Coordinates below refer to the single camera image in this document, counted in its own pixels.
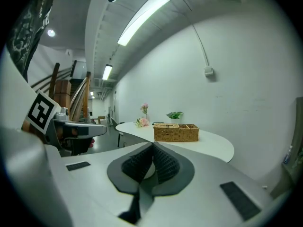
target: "floor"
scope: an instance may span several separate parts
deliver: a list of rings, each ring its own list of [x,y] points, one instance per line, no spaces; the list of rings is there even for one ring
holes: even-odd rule
[[[118,147],[118,131],[115,131],[114,127],[107,127],[107,132],[104,135],[94,137],[95,143],[94,147],[89,148],[86,154],[94,154],[99,152],[105,152],[109,150],[117,149]],[[120,146],[123,147],[123,137],[120,137]]]

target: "white table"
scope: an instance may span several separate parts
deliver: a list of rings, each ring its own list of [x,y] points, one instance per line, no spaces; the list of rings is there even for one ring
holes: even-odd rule
[[[143,139],[143,141],[154,142],[153,126],[137,127],[134,122],[122,123],[116,129],[124,134],[130,134]],[[199,130],[199,141],[196,142],[162,142],[162,145],[174,145],[203,153],[229,162],[234,155],[233,145],[222,136]]]

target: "wicker basket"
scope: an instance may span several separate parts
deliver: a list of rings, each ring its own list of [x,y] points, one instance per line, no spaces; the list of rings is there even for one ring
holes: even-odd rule
[[[155,141],[187,142],[199,140],[199,128],[194,124],[156,123]]]

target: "plastic bottle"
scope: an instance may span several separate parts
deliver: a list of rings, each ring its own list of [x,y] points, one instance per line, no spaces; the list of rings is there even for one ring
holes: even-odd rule
[[[284,164],[287,164],[288,162],[289,162],[289,159],[290,159],[290,155],[291,155],[291,153],[292,153],[292,148],[293,148],[293,146],[290,146],[289,147],[289,151],[288,151],[288,153],[286,154],[286,156],[284,157]]]

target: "green plant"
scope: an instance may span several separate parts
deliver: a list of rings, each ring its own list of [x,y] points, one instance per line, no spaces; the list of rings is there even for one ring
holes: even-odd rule
[[[170,112],[166,116],[168,116],[170,119],[179,119],[182,112]]]

